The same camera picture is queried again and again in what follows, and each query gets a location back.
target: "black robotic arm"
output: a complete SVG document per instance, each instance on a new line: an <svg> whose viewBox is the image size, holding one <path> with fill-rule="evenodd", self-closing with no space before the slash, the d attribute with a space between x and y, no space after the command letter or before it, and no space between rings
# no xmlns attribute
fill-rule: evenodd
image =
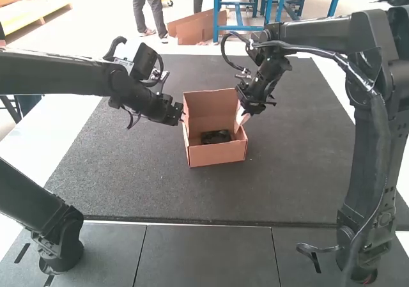
<svg viewBox="0 0 409 287"><path fill-rule="evenodd" d="M252 78L224 53L237 36L259 66ZM409 6L370 10L344 17L273 23L250 40L227 33L222 55L241 83L236 87L244 113L275 105L272 91L291 65L287 55L308 52L334 60L346 72L346 92L355 107L355 147L348 193L337 214L337 245L319 249L298 244L315 263L317 252L337 251L344 272L361 284L376 279L380 256L394 237L396 184L409 133Z"/></svg>
<svg viewBox="0 0 409 287"><path fill-rule="evenodd" d="M154 68L159 61L160 70ZM131 116L177 125L183 104L162 89L169 75L161 57L144 43L115 39L101 60L0 48L0 94L73 93L110 97ZM83 215L0 158L0 213L19 222L38 244L46 274L70 270L80 260Z"/></svg>

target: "black cable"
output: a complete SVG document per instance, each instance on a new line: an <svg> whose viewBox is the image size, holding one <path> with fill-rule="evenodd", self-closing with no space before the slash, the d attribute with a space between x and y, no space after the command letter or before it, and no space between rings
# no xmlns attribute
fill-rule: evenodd
<svg viewBox="0 0 409 287"><path fill-rule="evenodd" d="M232 61L229 60L229 58L226 56L226 51L225 51L225 44L226 44L226 40L230 37L230 36L235 36L237 38L239 38L242 42L244 42L246 45L250 45L250 40L246 39L244 36L242 36L239 33L236 33L235 31L229 31L228 33L226 33L223 38L222 41L220 43L220 49L222 51L222 57L224 59L224 61L231 66L232 68L235 68L236 70L239 70L241 72L244 72L246 74L250 74L250 70L247 68L244 68L240 65L236 65L235 63L233 63Z"/></svg>
<svg viewBox="0 0 409 287"><path fill-rule="evenodd" d="M390 130L388 125L387 110L382 95L374 89L374 82L365 76L365 74L347 58L342 55L316 47L309 47L304 45L291 45L283 41L273 40L263 43L254 44L254 48L262 47L280 47L286 50L293 50L295 52L307 52L320 57L334 60L347 74L349 79L354 80L359 84L367 94L371 97L371 112L373 115L374 127L378 134L378 144L376 145L376 183L374 191L374 208L368 212L368 218L361 228L357 231L352 238L350 244L350 250L347 262L343 269L343 276L341 279L341 287L346 287L348 280L351 278L353 268L355 266L355 260L358 257L360 248L364 238L367 236L368 229L371 228L375 215L378 213L382 204L383 195L387 186L387 171L388 171L388 158L390 153Z"/></svg>

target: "cable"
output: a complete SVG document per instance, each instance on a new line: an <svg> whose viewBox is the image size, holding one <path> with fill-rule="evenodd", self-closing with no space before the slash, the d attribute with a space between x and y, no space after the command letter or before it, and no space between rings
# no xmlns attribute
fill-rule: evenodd
<svg viewBox="0 0 409 287"><path fill-rule="evenodd" d="M231 66L232 68L235 68L236 70L239 70L241 72L244 72L245 74L250 74L250 70L247 68L244 68L240 65L236 65L235 63L233 63L232 61L229 60L229 58L226 56L226 51L225 51L225 44L226 44L226 40L230 37L230 36L235 36L237 38L239 38L242 42L244 42L246 44L246 46L250 45L250 40L246 39L244 36L242 36L241 34L235 32L235 31L230 31L228 33L226 33L223 38L222 41L220 43L220 49L222 51L222 57L224 59L224 61Z"/></svg>

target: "box flap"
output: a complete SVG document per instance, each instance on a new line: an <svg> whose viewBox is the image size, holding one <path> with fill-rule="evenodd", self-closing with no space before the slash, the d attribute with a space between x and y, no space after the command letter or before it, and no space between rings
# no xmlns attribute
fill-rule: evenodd
<svg viewBox="0 0 409 287"><path fill-rule="evenodd" d="M187 107L189 118L235 116L237 100L236 90L233 88L183 93L183 103Z"/></svg>
<svg viewBox="0 0 409 287"><path fill-rule="evenodd" d="M183 130L183 139L185 140L187 162L190 165L190 162L189 162L189 139L187 138L186 125L184 123L182 123L181 127L182 127L182 130Z"/></svg>
<svg viewBox="0 0 409 287"><path fill-rule="evenodd" d="M237 112L235 117L235 129L234 132L237 133L238 129L247 122L251 115L249 113L243 114L244 108L240 105L240 101L237 101Z"/></svg>
<svg viewBox="0 0 409 287"><path fill-rule="evenodd" d="M199 13L190 15L188 17L184 17L182 19L174 20L172 22L169 22L169 23L167 23L167 32L169 33L169 36L176 37L176 27L177 27L177 25L187 23L187 22L190 22L192 20L196 20L198 18L205 17L205 16L210 15L210 14L213 15L213 9L203 11L203 12L199 12Z"/></svg>
<svg viewBox="0 0 409 287"><path fill-rule="evenodd" d="M180 22L172 28L176 29L176 36L179 45L196 45L199 42L211 40L213 38L213 10L207 15L200 17L192 16L192 19L186 22ZM226 25L228 19L228 10L219 12L218 24Z"/></svg>

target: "flattened cardboard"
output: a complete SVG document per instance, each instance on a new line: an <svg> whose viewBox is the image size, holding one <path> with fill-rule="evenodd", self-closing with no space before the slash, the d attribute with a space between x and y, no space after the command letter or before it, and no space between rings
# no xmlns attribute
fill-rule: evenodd
<svg viewBox="0 0 409 287"><path fill-rule="evenodd" d="M167 32L169 33L169 36L172 36L173 38L176 38L176 27L177 27L177 25L184 24L184 23L190 22L191 20L199 19L201 17L205 17L205 16L211 15L211 14L213 14L213 9L203 11L203 12L199 12L197 14L190 15L188 17L184 17L182 19L174 20L172 22L169 22L169 23L167 23Z"/></svg>
<svg viewBox="0 0 409 287"><path fill-rule="evenodd" d="M235 123L238 99L234 89L195 91L183 94L185 121L183 138L189 167L243 161L247 151L244 128ZM200 135L212 130L228 129L233 140L202 145Z"/></svg>
<svg viewBox="0 0 409 287"><path fill-rule="evenodd" d="M219 12L219 25L226 25L228 10ZM213 38L213 9L168 23L169 35L178 38L179 45L196 45Z"/></svg>

